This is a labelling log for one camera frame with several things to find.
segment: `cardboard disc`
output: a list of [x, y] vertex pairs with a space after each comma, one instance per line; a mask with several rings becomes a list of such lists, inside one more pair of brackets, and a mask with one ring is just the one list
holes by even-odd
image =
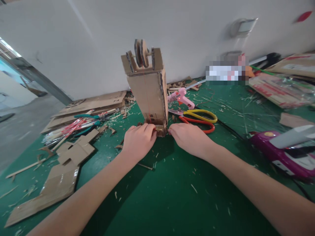
[[135, 39], [135, 56], [137, 65], [142, 67], [142, 58], [141, 58], [141, 51], [140, 51], [141, 41], [139, 39]]
[[140, 52], [141, 52], [142, 63], [145, 68], [148, 68], [149, 66], [148, 51], [149, 50], [147, 48], [147, 44], [145, 43], [144, 39], [142, 39]]

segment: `green table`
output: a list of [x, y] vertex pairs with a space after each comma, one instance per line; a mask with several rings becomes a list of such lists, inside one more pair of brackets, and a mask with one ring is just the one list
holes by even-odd
[[[250, 100], [244, 99], [250, 96], [246, 87], [211, 86], [212, 91], [207, 88], [209, 87], [202, 85], [198, 92], [190, 91], [187, 96], [197, 104], [211, 97], [214, 91], [215, 95], [211, 102], [202, 105], [207, 106], [204, 108], [214, 112], [219, 119], [243, 136], [246, 128], [247, 131], [288, 130], [277, 123], [264, 122], [266, 115], [276, 122], [282, 110], [269, 101], [263, 105], [255, 102], [248, 104]], [[222, 107], [222, 104], [245, 113], [245, 117], [227, 109], [227, 106]], [[108, 130], [99, 140], [92, 143], [97, 151], [82, 165], [77, 189], [117, 156], [119, 151], [114, 147], [120, 144], [125, 131], [131, 125], [143, 121], [137, 104], [129, 112], [131, 114], [127, 119], [123, 120], [120, 116], [117, 122], [113, 122], [112, 127], [117, 130], [117, 134], [110, 136], [111, 131]], [[314, 115], [312, 117], [312, 112], [307, 108], [291, 110], [289, 113], [315, 121]], [[169, 124], [173, 122], [171, 117], [169, 116]], [[212, 140], [302, 194], [291, 180], [275, 172], [263, 156], [253, 155], [244, 142], [234, 137], [220, 124], [216, 124], [215, 128], [215, 132], [209, 134]], [[18, 204], [38, 196], [51, 167], [57, 164], [56, 161], [48, 165], [50, 161], [47, 161], [35, 171], [34, 168], [30, 168], [18, 174], [13, 183], [11, 179], [5, 179], [6, 175], [36, 161], [36, 156], [40, 153], [38, 149], [42, 147], [41, 140], [42, 136], [2, 174], [0, 195], [17, 185], [18, 187], [0, 199], [0, 215], [6, 211], [11, 212], [13, 207], [10, 208], [8, 205], [19, 201], [25, 195], [23, 191], [32, 185], [38, 189], [29, 197], [20, 200]], [[158, 138], [152, 150], [141, 162], [150, 167], [157, 162], [156, 169], [151, 171], [135, 166], [101, 204], [84, 229], [83, 235], [278, 235], [265, 217], [220, 171], [180, 149], [171, 136]], [[314, 199], [315, 187], [313, 185], [303, 187]], [[0, 217], [0, 235], [14, 235], [19, 229], [22, 229], [25, 235], [60, 204], [61, 202], [6, 229], [3, 226], [9, 213], [5, 214]]]

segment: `window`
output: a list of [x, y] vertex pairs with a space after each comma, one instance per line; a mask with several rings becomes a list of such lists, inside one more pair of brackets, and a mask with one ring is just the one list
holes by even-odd
[[8, 59], [21, 57], [9, 44], [0, 38], [0, 56]]

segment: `concrete floor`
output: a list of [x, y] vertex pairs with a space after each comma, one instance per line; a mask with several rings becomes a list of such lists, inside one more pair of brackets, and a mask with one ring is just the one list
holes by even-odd
[[49, 118], [64, 107], [55, 97], [47, 94], [25, 106], [0, 110], [0, 116], [15, 113], [15, 116], [0, 123], [0, 175], [38, 138]]

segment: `glue gun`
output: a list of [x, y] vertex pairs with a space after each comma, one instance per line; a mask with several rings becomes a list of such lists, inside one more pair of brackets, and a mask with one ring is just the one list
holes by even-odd
[[167, 102], [178, 101], [179, 105], [184, 103], [188, 106], [189, 110], [192, 110], [195, 108], [195, 104], [185, 97], [186, 93], [187, 91], [185, 88], [180, 88], [178, 91], [173, 92], [167, 97]]

